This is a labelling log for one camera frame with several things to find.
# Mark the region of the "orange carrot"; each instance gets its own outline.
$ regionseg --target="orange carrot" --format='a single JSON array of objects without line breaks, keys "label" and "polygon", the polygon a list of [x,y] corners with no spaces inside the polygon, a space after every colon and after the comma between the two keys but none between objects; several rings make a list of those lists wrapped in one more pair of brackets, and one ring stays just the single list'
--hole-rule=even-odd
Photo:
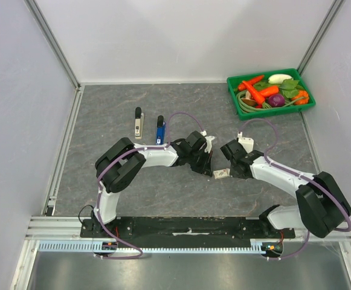
[{"label": "orange carrot", "polygon": [[[253,86],[255,83],[258,83],[258,82],[261,81],[263,78],[264,78],[264,75],[262,74],[261,76],[254,77],[253,79],[248,80],[248,83],[249,83],[250,85]],[[243,83],[240,83],[240,84],[238,85],[238,90],[239,90],[239,91],[244,91],[244,90],[246,90],[246,87],[243,85]]]},{"label": "orange carrot", "polygon": [[272,95],[276,95],[279,93],[279,87],[278,86],[270,86],[269,88],[266,89],[262,89],[261,91],[259,91],[259,93],[265,97],[268,98]]},{"label": "orange carrot", "polygon": [[250,92],[252,95],[253,99],[256,101],[257,104],[262,105],[262,103],[265,102],[265,98],[258,90],[253,88],[251,84],[249,84],[246,80],[242,81],[243,85],[246,87],[246,89]]}]

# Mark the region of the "green basket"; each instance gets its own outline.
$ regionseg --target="green basket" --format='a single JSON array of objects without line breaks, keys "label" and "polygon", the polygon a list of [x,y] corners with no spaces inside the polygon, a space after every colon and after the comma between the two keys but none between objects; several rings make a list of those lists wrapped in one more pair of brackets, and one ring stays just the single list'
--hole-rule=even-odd
[{"label": "green basket", "polygon": [[[298,105],[298,106],[289,106],[289,107],[285,107],[285,108],[272,108],[272,109],[268,109],[268,110],[265,110],[262,112],[250,112],[250,113],[242,112],[240,105],[238,104],[238,101],[237,101],[236,93],[234,93],[233,89],[237,88],[238,85],[243,80],[250,80],[250,79],[253,79],[254,77],[257,77],[261,74],[265,75],[264,79],[268,79],[273,74],[287,74],[287,75],[293,77],[294,80],[299,80],[300,81],[299,85],[304,87],[304,89],[308,92],[308,95],[309,95],[308,104]],[[240,120],[249,120],[252,118],[263,118],[263,117],[270,117],[270,116],[276,116],[276,115],[282,115],[282,114],[288,114],[288,113],[301,112],[303,110],[309,109],[310,107],[313,107],[316,105],[314,97],[312,96],[311,92],[308,90],[304,81],[301,79],[297,70],[294,68],[280,69],[278,71],[261,72],[259,74],[247,74],[245,76],[228,77],[227,82],[228,82],[228,86],[229,86],[229,92],[231,94],[231,97],[233,98],[233,102],[234,102],[234,105],[236,106]]]}]

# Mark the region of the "black mounting plate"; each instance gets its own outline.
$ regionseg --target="black mounting plate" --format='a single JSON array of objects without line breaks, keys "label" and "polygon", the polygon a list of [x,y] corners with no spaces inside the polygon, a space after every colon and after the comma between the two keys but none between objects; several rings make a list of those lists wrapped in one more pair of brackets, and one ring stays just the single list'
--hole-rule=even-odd
[{"label": "black mounting plate", "polygon": [[[280,231],[266,232],[261,220],[246,217],[117,217],[106,227],[141,248],[249,247],[250,239],[281,238]],[[190,231],[201,234],[184,234]],[[287,239],[295,237],[294,230],[283,232]],[[94,217],[83,220],[80,237],[109,238]]]}]

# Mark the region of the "white wall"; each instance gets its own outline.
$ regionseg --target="white wall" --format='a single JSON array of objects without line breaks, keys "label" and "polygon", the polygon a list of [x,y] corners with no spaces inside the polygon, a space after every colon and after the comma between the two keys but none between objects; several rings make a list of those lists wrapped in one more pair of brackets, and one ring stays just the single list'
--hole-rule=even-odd
[{"label": "white wall", "polygon": [[0,289],[39,214],[74,88],[23,0],[0,0]]},{"label": "white wall", "polygon": [[320,166],[338,181],[351,204],[351,0],[304,71],[316,107],[305,113]]},{"label": "white wall", "polygon": [[81,82],[297,67],[332,0],[37,0]]}]

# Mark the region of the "purple onion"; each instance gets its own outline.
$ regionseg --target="purple onion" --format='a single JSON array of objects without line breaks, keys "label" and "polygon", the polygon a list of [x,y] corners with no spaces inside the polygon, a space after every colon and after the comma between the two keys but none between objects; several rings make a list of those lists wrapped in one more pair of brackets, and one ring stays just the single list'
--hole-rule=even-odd
[{"label": "purple onion", "polygon": [[282,107],[285,105],[285,99],[281,94],[272,95],[267,99],[268,104],[273,108]]}]

